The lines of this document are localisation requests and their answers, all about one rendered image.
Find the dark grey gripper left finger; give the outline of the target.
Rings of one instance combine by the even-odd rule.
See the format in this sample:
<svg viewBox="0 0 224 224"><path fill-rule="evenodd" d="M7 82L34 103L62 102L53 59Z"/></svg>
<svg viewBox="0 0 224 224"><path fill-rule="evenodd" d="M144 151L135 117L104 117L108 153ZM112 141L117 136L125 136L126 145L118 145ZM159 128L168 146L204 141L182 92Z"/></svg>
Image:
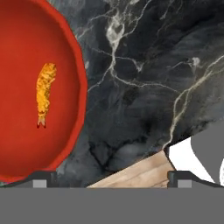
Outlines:
<svg viewBox="0 0 224 224"><path fill-rule="evenodd" d="M27 178L1 185L1 188L51 188L57 186L56 171L35 171Z"/></svg>

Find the golden fried shrimp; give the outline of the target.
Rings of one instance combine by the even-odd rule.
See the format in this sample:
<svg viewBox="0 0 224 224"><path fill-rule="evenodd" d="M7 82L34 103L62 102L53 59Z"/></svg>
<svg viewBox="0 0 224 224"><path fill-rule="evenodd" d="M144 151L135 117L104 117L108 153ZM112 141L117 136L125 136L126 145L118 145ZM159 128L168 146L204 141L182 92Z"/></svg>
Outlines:
<svg viewBox="0 0 224 224"><path fill-rule="evenodd" d="M57 67L54 63L45 63L36 84L36 100L38 109L37 127L46 127L46 115L50 107L51 85L55 81Z"/></svg>

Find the light wood cupboard front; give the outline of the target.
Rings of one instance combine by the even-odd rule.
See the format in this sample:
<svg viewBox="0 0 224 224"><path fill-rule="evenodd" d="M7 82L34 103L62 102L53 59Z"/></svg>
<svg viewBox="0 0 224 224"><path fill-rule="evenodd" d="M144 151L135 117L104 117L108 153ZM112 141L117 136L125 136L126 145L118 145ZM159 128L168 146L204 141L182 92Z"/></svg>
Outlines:
<svg viewBox="0 0 224 224"><path fill-rule="evenodd" d="M89 188L164 188L167 187L167 173L173 171L172 164L163 151L141 160Z"/></svg>

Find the red bowl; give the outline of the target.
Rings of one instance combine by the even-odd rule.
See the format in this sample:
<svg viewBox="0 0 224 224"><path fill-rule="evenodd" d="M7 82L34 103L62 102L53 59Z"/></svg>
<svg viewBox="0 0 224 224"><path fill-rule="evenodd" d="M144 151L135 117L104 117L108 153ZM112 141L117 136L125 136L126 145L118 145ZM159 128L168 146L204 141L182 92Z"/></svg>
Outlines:
<svg viewBox="0 0 224 224"><path fill-rule="evenodd" d="M50 108L39 124L37 81L56 66ZM47 0L0 0L0 181L55 170L70 154L86 113L81 47Z"/></svg>

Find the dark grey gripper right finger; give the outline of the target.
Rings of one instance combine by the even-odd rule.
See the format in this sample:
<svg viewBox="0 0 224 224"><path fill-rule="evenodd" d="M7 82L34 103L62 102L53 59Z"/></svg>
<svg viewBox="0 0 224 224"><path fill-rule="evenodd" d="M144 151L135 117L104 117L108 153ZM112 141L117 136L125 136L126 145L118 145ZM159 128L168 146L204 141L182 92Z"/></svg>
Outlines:
<svg viewBox="0 0 224 224"><path fill-rule="evenodd" d="M190 171L169 171L167 178L168 188L192 188L193 183L221 188L221 185L200 179Z"/></svg>

